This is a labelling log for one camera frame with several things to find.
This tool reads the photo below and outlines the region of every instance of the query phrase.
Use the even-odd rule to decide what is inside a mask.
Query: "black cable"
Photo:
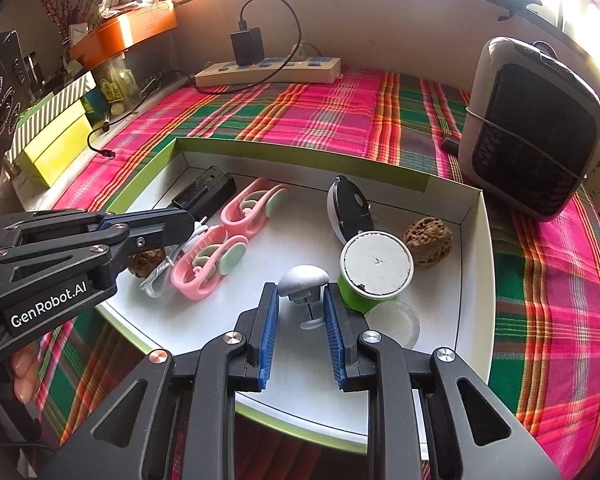
[[[246,9],[247,5],[249,5],[251,2],[254,2],[255,0],[247,0],[245,2],[245,4],[242,6],[242,8],[240,9],[240,21],[238,22],[238,27],[240,28],[240,30],[246,30],[247,28],[247,23],[244,20],[244,9]],[[295,49],[293,49],[293,51],[291,52],[291,54],[289,54],[289,56],[285,59],[285,62],[280,65],[274,72],[272,72],[271,74],[269,74],[268,76],[266,76],[265,78],[261,79],[260,81],[258,81],[257,83],[250,83],[246,86],[242,86],[240,88],[235,88],[235,89],[231,89],[231,90],[205,90],[200,88],[197,83],[196,83],[196,79],[194,77],[191,77],[189,74],[187,74],[186,72],[184,72],[183,70],[169,70],[167,72],[165,72],[164,74],[162,74],[158,79],[152,79],[149,84],[140,92],[140,95],[142,96],[142,98],[140,99],[140,101],[138,102],[138,104],[127,114],[125,114],[124,116],[120,117],[119,119],[116,119],[115,121],[105,121],[101,127],[96,128],[94,130],[91,130],[89,132],[89,134],[87,135],[87,146],[89,147],[89,149],[91,151],[94,151],[96,153],[99,153],[102,156],[106,156],[107,158],[115,158],[116,157],[116,152],[114,152],[113,150],[107,150],[107,149],[102,149],[102,150],[98,150],[97,148],[94,148],[91,145],[91,136],[102,130],[104,133],[107,133],[109,131],[109,129],[114,126],[115,124],[118,124],[122,121],[124,121],[126,118],[128,118],[131,114],[135,113],[139,107],[142,106],[142,104],[149,98],[149,96],[154,93],[156,90],[158,90],[160,88],[160,83],[161,81],[167,76],[167,75],[171,75],[171,74],[182,74],[187,78],[187,83],[184,86],[193,86],[193,88],[195,88],[199,93],[204,94],[204,95],[229,95],[229,94],[239,94],[241,92],[244,92],[245,90],[250,90],[252,88],[256,88],[256,86],[259,86],[263,83],[266,83],[267,81],[269,81],[271,78],[273,78],[274,76],[276,76],[277,74],[280,73],[280,71],[287,66],[291,60],[294,58],[294,56],[296,55],[296,52],[298,52],[298,50],[300,49],[301,43],[302,43],[302,27],[300,26],[300,20],[298,19],[298,15],[296,14],[296,12],[293,10],[293,7],[291,7],[291,5],[289,5],[289,3],[286,0],[279,0],[280,2],[284,3],[287,8],[289,9],[289,11],[291,12],[291,14],[294,17],[294,20],[296,20],[296,28],[298,29],[298,42],[296,43],[296,47]]]
[[[0,447],[10,448],[16,447],[18,449],[26,449],[27,447],[33,447],[37,449],[44,449],[50,453],[55,453],[56,449],[47,444],[42,444],[41,442],[1,442]]]

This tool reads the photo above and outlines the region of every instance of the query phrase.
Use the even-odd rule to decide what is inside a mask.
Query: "screw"
[[[242,341],[242,334],[240,332],[227,332],[222,336],[222,340],[228,345],[237,345],[240,341]]]
[[[440,348],[436,352],[436,357],[443,363],[450,363],[456,358],[456,354],[451,348]]]
[[[149,361],[154,365],[159,365],[165,362],[169,357],[169,354],[165,350],[154,350],[149,354]]]
[[[379,332],[375,330],[367,330],[362,334],[362,341],[367,343],[378,343],[382,339],[382,336]]]

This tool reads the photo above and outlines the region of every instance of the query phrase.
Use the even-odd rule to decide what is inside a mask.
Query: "white power strip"
[[[196,74],[200,88],[257,83],[274,73],[284,62],[284,57],[269,57],[260,63],[237,66],[235,61],[216,63]],[[291,61],[267,82],[272,83],[327,83],[340,76],[339,57],[309,57],[304,61]]]

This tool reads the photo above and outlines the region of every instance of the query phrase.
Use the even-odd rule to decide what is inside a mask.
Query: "yellow and striped box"
[[[16,164],[28,178],[51,187],[87,147],[91,124],[82,102],[76,101],[26,145]]]

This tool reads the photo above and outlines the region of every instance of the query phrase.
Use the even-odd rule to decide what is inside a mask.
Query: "colorful tablecloth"
[[[116,158],[94,158],[56,208],[106,208],[177,136],[305,146],[461,181],[441,146],[459,137],[468,99],[439,83],[355,68],[333,85],[270,84],[231,96],[181,89],[118,134],[107,145]],[[582,189],[544,224],[495,199],[488,212],[496,272],[490,387],[571,479],[600,443],[600,221]],[[46,336],[42,356],[38,405],[61,440],[139,359],[96,314]],[[294,460],[308,449],[298,446]]]

